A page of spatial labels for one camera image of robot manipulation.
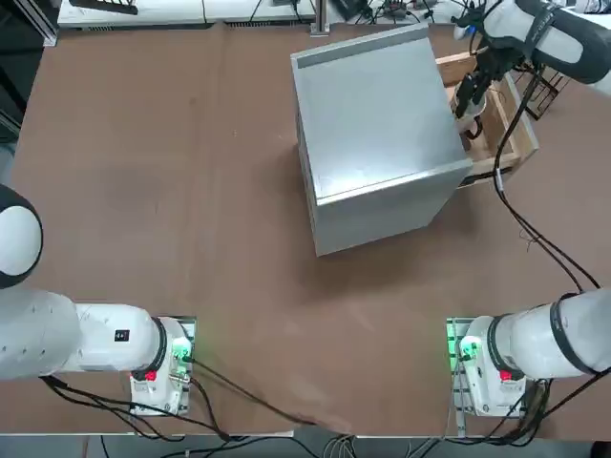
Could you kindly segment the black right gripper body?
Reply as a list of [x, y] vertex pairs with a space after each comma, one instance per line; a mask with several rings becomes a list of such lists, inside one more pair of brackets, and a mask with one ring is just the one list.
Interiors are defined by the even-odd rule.
[[476, 68], [483, 78], [501, 80], [521, 62], [521, 51], [513, 48], [485, 47], [477, 51]]

